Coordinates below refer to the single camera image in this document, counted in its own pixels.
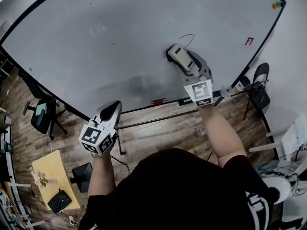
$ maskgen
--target black keyboard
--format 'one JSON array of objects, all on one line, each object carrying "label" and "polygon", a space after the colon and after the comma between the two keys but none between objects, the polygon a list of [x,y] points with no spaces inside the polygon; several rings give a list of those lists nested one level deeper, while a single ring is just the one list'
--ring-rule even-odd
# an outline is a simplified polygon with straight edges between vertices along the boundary
[{"label": "black keyboard", "polygon": [[58,213],[63,210],[67,205],[71,203],[71,198],[63,191],[60,190],[56,195],[48,202],[49,207],[54,213]]}]

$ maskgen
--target small plant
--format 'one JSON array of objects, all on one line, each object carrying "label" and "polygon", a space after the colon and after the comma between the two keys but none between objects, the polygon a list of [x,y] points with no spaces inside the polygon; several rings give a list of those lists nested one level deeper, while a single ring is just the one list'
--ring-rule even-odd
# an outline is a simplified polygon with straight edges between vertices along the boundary
[{"label": "small plant", "polygon": [[39,171],[34,171],[33,167],[31,167],[31,174],[34,178],[35,185],[41,185],[42,188],[46,187],[48,180],[45,178],[45,173],[41,173]]}]

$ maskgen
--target red label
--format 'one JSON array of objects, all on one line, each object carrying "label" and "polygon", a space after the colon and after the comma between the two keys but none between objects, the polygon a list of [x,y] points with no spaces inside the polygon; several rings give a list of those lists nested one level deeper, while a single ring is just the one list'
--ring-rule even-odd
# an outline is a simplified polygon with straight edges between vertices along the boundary
[{"label": "red label", "polygon": [[151,105],[162,105],[164,101],[167,101],[166,98],[151,101],[150,104]]}]

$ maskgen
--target yellow desk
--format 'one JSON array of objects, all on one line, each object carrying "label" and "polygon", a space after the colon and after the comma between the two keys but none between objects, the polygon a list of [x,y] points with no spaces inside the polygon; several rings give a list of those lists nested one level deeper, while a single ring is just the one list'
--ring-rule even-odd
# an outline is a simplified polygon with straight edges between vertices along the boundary
[{"label": "yellow desk", "polygon": [[47,180],[57,179],[56,184],[47,183],[46,187],[44,188],[39,186],[39,191],[43,197],[47,209],[51,210],[47,203],[55,194],[58,193],[59,188],[64,190],[72,200],[72,202],[65,209],[80,208],[80,204],[74,194],[71,181],[63,165],[62,153],[59,150],[34,161],[32,166],[34,171],[45,173],[45,178]]}]

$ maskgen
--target whiteboard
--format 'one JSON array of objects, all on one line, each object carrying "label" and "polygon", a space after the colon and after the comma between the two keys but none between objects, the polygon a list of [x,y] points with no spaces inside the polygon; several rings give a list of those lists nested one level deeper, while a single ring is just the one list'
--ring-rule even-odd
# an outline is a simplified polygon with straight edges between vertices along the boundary
[{"label": "whiteboard", "polygon": [[2,49],[50,93],[92,117],[114,100],[123,112],[188,97],[165,51],[187,45],[229,86],[276,23],[283,0],[40,0]]}]

